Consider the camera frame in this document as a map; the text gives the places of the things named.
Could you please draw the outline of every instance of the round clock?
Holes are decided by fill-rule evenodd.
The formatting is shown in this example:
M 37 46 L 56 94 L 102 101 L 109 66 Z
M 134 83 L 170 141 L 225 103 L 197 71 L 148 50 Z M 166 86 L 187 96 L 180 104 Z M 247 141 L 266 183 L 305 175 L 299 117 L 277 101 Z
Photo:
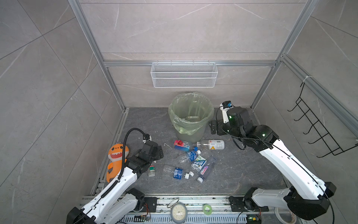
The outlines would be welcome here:
M 170 216 L 173 222 L 183 223 L 188 216 L 188 210 L 183 203 L 176 203 L 171 207 Z

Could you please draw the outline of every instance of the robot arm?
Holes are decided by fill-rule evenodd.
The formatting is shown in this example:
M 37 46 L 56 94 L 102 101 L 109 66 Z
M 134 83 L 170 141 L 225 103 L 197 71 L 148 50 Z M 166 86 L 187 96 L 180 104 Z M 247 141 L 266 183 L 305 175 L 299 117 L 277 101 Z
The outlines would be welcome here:
M 154 160 L 163 158 L 161 146 L 152 142 L 148 134 L 144 135 L 144 142 L 138 155 L 131 156 L 125 162 L 122 176 L 120 177 L 119 173 L 82 209 L 74 207 L 67 215 L 66 224 L 114 224 L 128 212 L 140 211 L 143 208 L 144 194 L 135 188 L 127 191 L 120 201 L 118 198 L 148 170 Z
M 268 126 L 254 126 L 248 111 L 241 107 L 226 111 L 230 127 L 226 134 L 238 138 L 243 144 L 266 157 L 291 182 L 291 188 L 263 190 L 252 187 L 245 195 L 248 210 L 262 206 L 290 209 L 298 217 L 312 220 L 327 212 L 336 186 L 324 182 L 310 172 L 285 146 Z

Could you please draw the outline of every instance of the roll of tape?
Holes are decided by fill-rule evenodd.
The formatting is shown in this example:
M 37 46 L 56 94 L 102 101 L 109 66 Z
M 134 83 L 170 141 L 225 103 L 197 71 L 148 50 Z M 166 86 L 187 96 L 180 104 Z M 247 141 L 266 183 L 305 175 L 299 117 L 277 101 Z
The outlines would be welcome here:
M 213 212 L 213 208 L 209 204 L 203 205 L 203 213 L 205 215 L 211 215 L 212 212 Z

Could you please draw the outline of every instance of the gray tile wall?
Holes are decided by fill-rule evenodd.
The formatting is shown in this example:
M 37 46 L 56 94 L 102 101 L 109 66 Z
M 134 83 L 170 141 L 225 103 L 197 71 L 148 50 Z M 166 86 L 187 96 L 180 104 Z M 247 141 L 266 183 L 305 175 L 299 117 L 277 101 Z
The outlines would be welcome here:
M 294 119 L 299 119 L 303 113 L 298 108 L 292 112 L 287 111 L 294 108 L 295 101 L 301 92 L 301 83 L 294 73 L 282 65 L 256 107 L 255 113 L 260 123 L 270 126 L 308 169 L 322 180 L 333 182 L 336 185 L 337 191 L 331 199 L 335 223 L 357 223 L 358 219 L 355 214 L 358 196 L 354 192 L 358 184 L 356 163 L 358 148 L 337 156 L 327 155 L 317 158 L 317 156 L 329 152 L 327 146 L 322 140 L 308 144 L 308 142 L 314 142 L 319 138 L 318 133 L 312 129 L 309 134 L 303 134 L 310 129 L 311 124 L 308 119 L 302 118 L 299 121 L 294 121 Z M 301 97 L 343 149 L 348 149 L 357 143 L 357 138 L 349 129 L 307 87 L 304 87 Z M 316 127 L 318 130 L 322 130 L 321 126 L 316 125 Z M 335 149 L 336 145 L 330 138 L 327 137 L 325 140 L 329 146 Z M 330 208 L 326 214 L 315 220 L 317 223 L 332 223 Z
M 289 55 L 358 116 L 358 1 L 321 0 Z
M 105 60 L 275 60 L 305 0 L 81 0 Z M 149 67 L 111 67 L 126 106 L 198 91 L 248 106 L 270 68 L 220 67 L 214 88 L 155 89 Z
M 249 106 L 270 67 L 218 67 L 213 88 L 154 88 L 150 67 L 110 67 L 121 97 L 128 107 L 168 107 L 176 95 L 200 92 L 214 106 L 230 99 L 235 106 Z
M 67 0 L 0 9 L 0 223 L 65 223 L 120 109 Z
M 83 2 L 105 59 L 253 60 L 276 58 L 305 1 Z

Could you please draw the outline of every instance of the stuffed dinosaur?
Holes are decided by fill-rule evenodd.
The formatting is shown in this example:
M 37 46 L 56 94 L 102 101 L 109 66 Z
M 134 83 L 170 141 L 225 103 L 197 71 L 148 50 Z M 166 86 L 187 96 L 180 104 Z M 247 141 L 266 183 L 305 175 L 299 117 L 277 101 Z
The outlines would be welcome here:
M 107 172 L 106 180 L 109 183 L 112 178 L 115 178 L 118 173 L 122 169 L 122 147 L 123 144 L 115 144 L 111 147 L 110 151 L 108 152 L 108 158 L 112 161 L 108 164 L 108 171 L 112 169 L 111 172 Z M 124 158 L 126 158 L 129 154 L 129 148 L 126 146 Z

